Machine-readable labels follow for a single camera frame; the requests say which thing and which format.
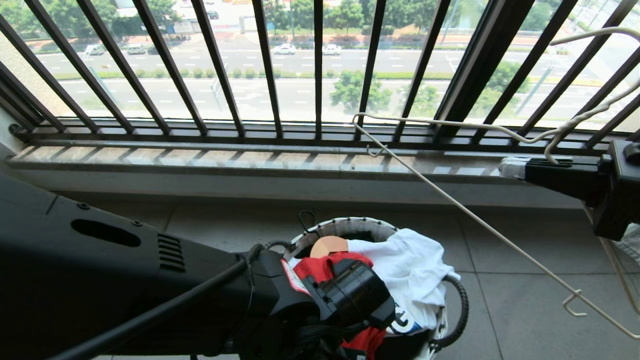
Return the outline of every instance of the black cable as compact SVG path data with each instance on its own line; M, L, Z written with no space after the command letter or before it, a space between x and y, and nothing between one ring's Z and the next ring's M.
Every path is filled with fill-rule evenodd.
M248 259L254 259L263 246L255 245L247 255ZM166 320L169 316L175 314L180 308L193 303L208 291L222 285L224 282L231 280L236 275L244 271L246 260L241 259L233 264L230 268L212 277L211 279L195 286L193 289L186 291L173 299L164 302L153 309L142 313L135 318L126 321L111 330L76 345L60 354L50 357L48 360L86 360L93 359L112 348L120 345L145 330Z

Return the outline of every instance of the black hose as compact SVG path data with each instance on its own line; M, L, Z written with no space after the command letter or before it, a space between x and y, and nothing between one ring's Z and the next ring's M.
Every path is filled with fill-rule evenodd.
M247 258L249 262L257 256L263 246L258 244L253 246L249 251ZM211 279L195 286L193 289L186 291L173 299L164 302L153 309L142 313L135 318L126 321L111 330L76 345L60 354L50 357L49 360L85 360L93 359L112 348L124 343L128 339L141 334L145 330L166 320L169 316L175 314L182 307L189 305L205 295L208 291L222 285L240 274L246 268L247 260L240 259L230 268L212 277Z
M435 348L436 352L453 344L460 338L460 336L462 336L462 333L467 327L467 320L469 318L469 298L467 297L467 291L465 290L465 288L462 286L462 284L460 284L458 280L456 280L451 275L445 276L442 280L449 282L453 286L455 286L456 290L460 294L460 302L462 304L462 307L460 311L460 319L458 319L456 328L453 329L453 331L449 335L445 336L442 339L433 339L429 341L429 344Z

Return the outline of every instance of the vertical metal bar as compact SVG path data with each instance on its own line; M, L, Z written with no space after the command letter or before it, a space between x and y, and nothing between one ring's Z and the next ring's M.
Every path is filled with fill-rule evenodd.
M640 94L637 95L630 103L628 103L616 116L613 117L608 123L605 124L597 133L595 133L587 142L584 143L584 147L590 149L600 142L605 136L613 131L616 126L620 125L626 118L628 118L634 111L640 107Z
M314 0L314 63L316 70L316 140L322 139L322 33L323 1Z
M532 5L533 0L494 0L488 3L436 111L436 119L458 122L465 120ZM439 142L442 137L453 137L457 132L456 126L440 126L433 135L433 142Z
M41 114L37 113L32 107L30 107L23 98L18 96L13 91L11 84L5 83L4 79L0 79L0 94L16 109L24 119L29 122L33 127L43 121Z
M10 87L14 89L14 91L20 97L24 98L31 107L37 110L41 116L43 116L49 123L55 127L60 133L64 133L67 129L58 118L56 118L49 109L47 109L44 104L42 104L27 88L24 86L20 80L18 80L9 69L4 66L2 62L0 62L0 76L5 83L7 83Z
M33 15L40 21L42 27L47 30L53 41L58 45L62 53L67 57L71 64L76 68L80 76L86 81L87 85L95 92L95 95L102 101L104 106L113 114L114 118L122 125L122 127L131 134L135 131L135 128L131 126L131 123L122 115L118 106L109 97L109 94L103 89L97 79L93 76L91 71L83 63L82 59L78 56L76 51L71 47L71 44L67 41L63 33L57 27L53 19L47 13L47 10L42 6L40 0L32 0L25 2L27 6L33 12Z
M160 112L151 101L149 94L147 94L145 89L142 87L142 84L133 72L133 69L131 69L131 66L129 66L129 63L125 60L118 44L116 44L113 37L109 34L109 29L107 29L104 22L100 19L98 11L96 11L89 0L77 0L77 2L80 9L84 12L84 16L86 16L89 23L93 26L96 34L98 34L98 37L102 40L102 44L107 48L109 54L111 54L111 57L113 58L113 61L118 65L124 77L127 78L131 88L136 92L136 95L138 95L142 104L147 108L151 117L154 118L156 124L158 124L158 127L160 127L165 135L169 134L171 129L167 126L164 118L160 115Z
M82 110L80 105L73 100L71 95L60 85L47 68L38 60L35 54L29 49L27 44L22 41L20 36L13 30L11 25L0 14L0 31L6 36L7 40L18 50L29 65L35 70L42 80L51 87L53 92L73 111L92 133L97 133L100 128L93 120Z
M498 116L500 116L500 113L502 113L505 106L507 106L511 98L514 96L514 94L516 94L516 92L520 88L520 85L522 85L522 83L527 78L527 75L529 75L533 67L536 66L536 63L547 49L549 42L553 40L554 36L558 32L558 30L560 30L560 27L567 19L567 17L569 17L571 10L573 10L573 7L577 2L578 0L564 0L558 6L558 9L551 17L551 20L547 24L547 27L544 29L544 31L542 31L542 34L540 34L540 37L531 49L531 52L529 53L529 55L527 55L527 58L524 60L516 74L513 76L513 79L511 80L511 82L509 82L509 85L507 85L507 87L502 92L500 99L498 99L495 105L493 105L491 111L489 111L489 114L484 120L485 124L493 124ZM480 129L476 131L475 135L471 138L471 142L479 143L486 132L486 129Z
M264 75L267 79L267 87L269 88L269 98L271 99L271 109L273 110L273 121L276 126L277 137L282 137L282 123L280 122L280 108L278 107L278 96L276 94L276 83L273 79L273 67L271 65L271 49L269 48L269 34L267 33L267 22L264 17L264 9L262 0L252 0L253 12L255 15L255 24L258 29L258 38L260 39L260 51L262 52L262 61L264 63Z
M603 28L610 26L618 26L625 19L627 14L633 9L638 0L622 0L618 7L613 11L611 16L607 19ZM571 85L573 80L584 70L589 61L595 56L600 48L605 44L610 35L602 35L594 38L589 45L584 49L580 57L575 60L573 66L566 72L563 78L558 82L556 87L549 93L547 98L540 104L538 109L529 117L527 122L518 130L518 134L526 136L531 129L538 123L542 116L544 116L551 106L556 103L563 92ZM512 144L517 144L517 140L512 140Z
M167 47L164 39L162 38L162 34L160 33L160 29L151 14L151 9L149 9L149 5L144 0L135 0L133 2L136 5L136 9L138 9L138 15L142 20L142 23L145 25L147 29L147 33L149 33L149 37L151 41L153 41L156 50L158 51L158 55L162 59L166 70L169 72L173 83L175 84L180 97L184 101L184 105L187 107L189 114L193 117L193 121L195 122L200 134L202 136L207 136L209 130L207 126L204 124L198 109L196 108L195 102L191 98L191 94L189 94L189 90L187 90L187 86L184 84L184 80L178 71L178 67L175 65L175 61L173 60L171 54L169 53L169 48Z
M225 70L225 67L222 63L222 57L220 56L220 51L218 50L216 37L214 36L213 30L211 29L209 16L207 15L207 11L202 0L191 0L191 2L193 3L193 9L196 13L196 17L198 18L198 23L200 25L200 29L202 30L202 35L204 36L204 42L205 44L207 44L209 54L211 55L213 67L216 69L216 73L218 74L220 88L222 88L222 92L225 94L225 99L227 100L229 111L231 112L231 118L236 124L238 136L244 136L244 126L242 120L240 120L240 114L238 112L236 100L234 99L234 94L231 91L231 84L229 83L229 78L227 77L227 71Z
M369 54L367 55L367 65L364 70L364 82L362 83L362 94L360 97L360 110L363 113L367 111L367 102L369 101L369 90L371 89L371 81L373 80L373 67L376 64L376 55L378 53L378 42L380 41L380 31L382 30L382 20L385 16L385 7L387 0L377 0L376 9L373 14L373 24L371 25L371 41L369 42ZM364 117L358 117L358 125L364 125ZM353 135L355 141L360 141L361 134L358 130Z
M636 49L627 60L620 65L620 68L602 85L596 94L575 114L580 115L600 104L640 63L640 47Z
M10 116L16 121L20 126L22 126L25 130L32 132L35 130L35 126L29 122L29 120L14 106L9 98L4 93L2 87L0 86L0 108L4 109Z
M424 71L427 69L427 64L429 63L429 58L431 57L431 53L433 52L433 47L436 44L438 33L440 31L440 28L442 27L444 18L447 16L449 3L451 3L451 0L440 0L438 2L437 10L433 14L433 19L431 19L431 27L429 28L429 35L424 42L424 45L422 46L422 53L420 54L418 65L415 67L413 79L411 80L411 85L409 86L409 94L407 94L406 102L404 103L402 117L409 117L409 113L411 113L411 107L413 106L413 102L415 101L415 96L418 94L418 89L422 84ZM396 131L394 132L394 142L400 141L400 137L402 136L402 132L404 131L404 125L404 121L398 122Z

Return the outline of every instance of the gray floor tile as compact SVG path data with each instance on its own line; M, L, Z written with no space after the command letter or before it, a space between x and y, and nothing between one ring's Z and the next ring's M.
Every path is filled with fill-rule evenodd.
M469 256L458 220L454 215L446 213L391 213L379 211L319 211L318 222L334 217L368 216L384 220L398 228L409 228L424 236L440 242L444 247L443 261L459 272L473 272L474 267Z
M462 274L461 282L467 291L470 304L467 328L460 339L450 347L442 349L437 358L446 360L500 359L498 343L492 330L476 275L464 273ZM455 288L450 285L447 285L447 312L449 330L453 330L460 317L460 296L458 296ZM376 359L412 360L426 340L428 339L420 334L401 339L385 340L380 351L376 354Z
M92 202L90 205L120 215L121 217L131 218L157 227L160 231L166 229L171 213L175 207L173 204L108 201Z
M638 342L624 335L580 300L575 318L561 306L569 293L546 275L478 274L505 360L616 359L640 357ZM627 304L615 275L562 278L632 332L638 315Z
M294 209L179 206L167 232L232 252L256 243L289 241L302 232Z
M551 271L561 274L614 273L586 217L479 215ZM460 215L460 220L476 271L542 273L471 218Z

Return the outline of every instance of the road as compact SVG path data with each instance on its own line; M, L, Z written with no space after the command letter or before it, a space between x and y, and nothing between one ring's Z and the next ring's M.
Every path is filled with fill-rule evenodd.
M273 120L269 92L264 79L231 79L231 87L234 91L236 103L240 115L244 119ZM334 90L334 79L323 81L323 114L327 121L348 121L351 115L344 114L341 105L332 106L330 93ZM106 115L101 108L99 101L88 89L83 81L62 81L65 89L86 109L92 109L90 115ZM165 117L188 118L188 112L179 97L170 79L143 79L143 86L149 92L153 102ZM118 105L123 109L123 113L128 117L149 117L144 110L142 103L133 94L131 87L124 79L108 79L104 81L109 91L112 93ZM211 91L212 81L210 79L186 79L187 87L194 99L194 102L201 115L208 119L229 119L230 115L223 95L219 94L220 106L216 102L216 97ZM399 90L406 87L409 81L389 80L382 81L382 87L392 91L390 106L387 111L378 113L388 113L398 116L400 107L404 104L404 97ZM428 81L428 84L435 86L438 96L441 99L447 89L447 81ZM532 99L520 112L515 122L505 122L503 124L521 124L544 100L553 89L553 85L542 85L533 95ZM284 121L313 121L314 118L314 81L312 79L277 79L276 90L278 92L278 103L280 113ZM595 87L572 86L558 100L554 107L548 112L548 118L568 119L575 115L580 107L597 91ZM523 101L526 94L516 95ZM585 127L602 126L602 122L610 119L615 113L622 109L623 105L615 104L611 110L604 115L596 117L592 125L585 124ZM629 128L637 129L637 120L629 119Z
M173 58L178 68L185 69L213 69L213 64L209 53L205 47L199 49L174 49L172 51ZM230 72L235 68L243 71L248 68L256 71L263 69L262 55L259 50L221 50L222 60L227 64L227 71ZM441 72L451 74L458 68L462 59L463 51L433 51L427 72ZM413 72L418 63L420 51L418 50L380 50L376 56L376 72ZM509 52L505 54L504 59L507 61L515 61L522 63L527 57L527 53ZM64 74L75 72L73 66L62 54L43 54L38 55L40 61L53 74ZM160 55L149 54L126 54L125 58L129 65L135 69L144 69L153 71L154 69L164 69ZM293 55L271 56L273 67L282 71L292 72L313 72L314 71L314 54L312 50L298 50ZM87 64L91 65L97 71L119 71L115 65L111 55L104 53L103 55L91 56L87 59ZM323 56L323 71L333 69L336 73L343 70L362 70L364 71L367 63L366 50L344 50L339 56ZM547 69L554 64L554 68L550 74L552 77L560 78L572 64L568 56L554 56L545 54L538 61L531 71L532 76L542 76ZM598 79L596 72L588 68L580 75L582 79Z

